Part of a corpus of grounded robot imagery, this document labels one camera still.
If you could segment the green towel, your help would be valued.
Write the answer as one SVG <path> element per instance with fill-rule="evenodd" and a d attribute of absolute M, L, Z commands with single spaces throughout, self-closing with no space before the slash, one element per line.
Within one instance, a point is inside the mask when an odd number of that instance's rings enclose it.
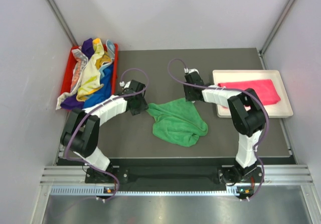
<path fill-rule="evenodd" d="M 162 104 L 150 103 L 147 112 L 155 121 L 153 135 L 171 144 L 191 147 L 208 133 L 208 125 L 194 104 L 184 98 Z"/>

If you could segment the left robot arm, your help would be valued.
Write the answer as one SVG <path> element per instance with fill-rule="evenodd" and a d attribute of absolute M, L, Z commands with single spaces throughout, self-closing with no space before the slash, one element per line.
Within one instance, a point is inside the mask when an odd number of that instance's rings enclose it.
<path fill-rule="evenodd" d="M 60 143 L 79 156 L 80 161 L 96 169 L 96 176 L 103 182 L 110 181 L 114 171 L 110 160 L 98 148 L 100 127 L 127 111 L 135 116 L 148 109 L 145 84 L 136 80 L 121 84 L 122 92 L 106 101 L 86 109 L 73 109 L 60 137 Z"/>

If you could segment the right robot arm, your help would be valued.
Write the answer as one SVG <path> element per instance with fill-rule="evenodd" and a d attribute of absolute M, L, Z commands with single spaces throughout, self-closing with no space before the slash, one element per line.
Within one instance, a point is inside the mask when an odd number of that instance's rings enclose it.
<path fill-rule="evenodd" d="M 187 101 L 213 103 L 229 110 L 233 126 L 239 134 L 234 176 L 241 182 L 247 181 L 257 166 L 257 146 L 268 120 L 255 90 L 228 90 L 216 85 L 205 85 L 198 70 L 185 68 L 184 72 Z"/>

